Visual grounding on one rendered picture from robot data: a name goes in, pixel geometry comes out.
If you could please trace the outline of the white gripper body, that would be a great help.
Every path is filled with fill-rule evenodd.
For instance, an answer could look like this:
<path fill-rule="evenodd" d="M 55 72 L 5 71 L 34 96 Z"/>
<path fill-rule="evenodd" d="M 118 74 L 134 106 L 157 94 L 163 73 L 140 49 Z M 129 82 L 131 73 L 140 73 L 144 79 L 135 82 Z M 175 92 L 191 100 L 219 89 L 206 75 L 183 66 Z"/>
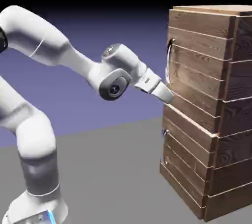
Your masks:
<path fill-rule="evenodd" d="M 154 88 L 154 90 L 151 92 L 151 95 L 155 96 L 164 103 L 171 103 L 174 97 L 173 93 L 162 81 L 160 81 Z"/>

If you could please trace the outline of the large wooden cabinet door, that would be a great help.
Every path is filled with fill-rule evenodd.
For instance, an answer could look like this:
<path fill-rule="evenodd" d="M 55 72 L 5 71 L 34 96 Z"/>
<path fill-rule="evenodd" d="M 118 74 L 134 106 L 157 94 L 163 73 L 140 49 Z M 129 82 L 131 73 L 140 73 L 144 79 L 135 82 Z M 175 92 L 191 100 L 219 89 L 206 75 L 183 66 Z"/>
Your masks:
<path fill-rule="evenodd" d="M 211 133 L 221 121 L 236 15 L 196 8 L 169 11 L 170 87 L 174 106 Z"/>

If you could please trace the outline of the small wooden cabinet door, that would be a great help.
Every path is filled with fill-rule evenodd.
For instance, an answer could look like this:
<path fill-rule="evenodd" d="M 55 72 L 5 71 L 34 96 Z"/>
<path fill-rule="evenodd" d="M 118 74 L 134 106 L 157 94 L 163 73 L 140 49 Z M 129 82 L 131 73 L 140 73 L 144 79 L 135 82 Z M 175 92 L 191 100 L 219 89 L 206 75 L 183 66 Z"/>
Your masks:
<path fill-rule="evenodd" d="M 166 136 L 169 164 L 162 161 L 160 171 L 202 219 L 206 212 L 217 136 L 171 105 L 163 108 L 162 127 L 169 130 Z"/>

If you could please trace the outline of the wooden cabinet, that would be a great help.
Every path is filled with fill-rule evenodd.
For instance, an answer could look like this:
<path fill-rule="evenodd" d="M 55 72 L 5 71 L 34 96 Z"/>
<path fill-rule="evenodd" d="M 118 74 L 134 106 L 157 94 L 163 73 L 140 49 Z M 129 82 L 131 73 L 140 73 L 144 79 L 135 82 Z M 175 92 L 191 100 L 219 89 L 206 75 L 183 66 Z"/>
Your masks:
<path fill-rule="evenodd" d="M 216 13 L 226 12 L 237 17 L 231 59 L 227 66 L 225 97 L 221 103 L 220 124 L 218 131 L 212 133 L 217 136 L 215 159 L 206 212 L 201 219 L 208 222 L 252 205 L 252 6 L 175 7 L 212 10 Z M 173 102 L 176 93 L 174 91 L 173 93 L 174 98 L 169 105 L 175 107 Z"/>

